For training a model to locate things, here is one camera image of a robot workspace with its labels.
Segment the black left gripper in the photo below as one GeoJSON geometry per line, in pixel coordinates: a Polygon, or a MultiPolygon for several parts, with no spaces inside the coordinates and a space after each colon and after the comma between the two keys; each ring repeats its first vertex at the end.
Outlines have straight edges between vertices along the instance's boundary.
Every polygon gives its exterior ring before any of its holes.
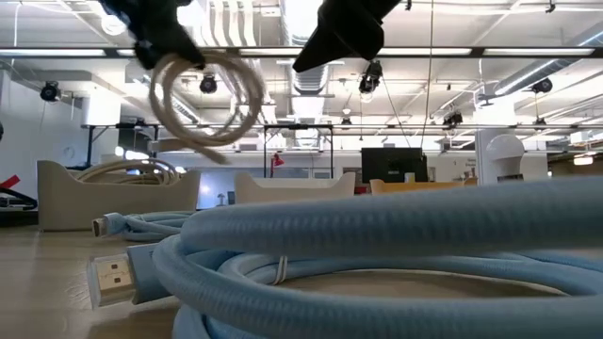
{"type": "Polygon", "coordinates": [[[205,58],[177,19],[177,10],[191,0],[99,0],[102,9],[116,16],[135,38],[135,56],[152,70],[165,54],[176,54],[194,65],[205,58]]]}

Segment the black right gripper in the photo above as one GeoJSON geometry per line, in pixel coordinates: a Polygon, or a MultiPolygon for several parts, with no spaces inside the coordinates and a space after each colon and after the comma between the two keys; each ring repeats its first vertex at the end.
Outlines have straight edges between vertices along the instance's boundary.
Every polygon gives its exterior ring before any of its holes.
{"type": "Polygon", "coordinates": [[[372,20],[369,24],[328,26],[320,23],[297,56],[293,69],[309,71],[344,57],[373,59],[384,46],[383,18],[399,0],[326,0],[322,19],[372,20]]]}

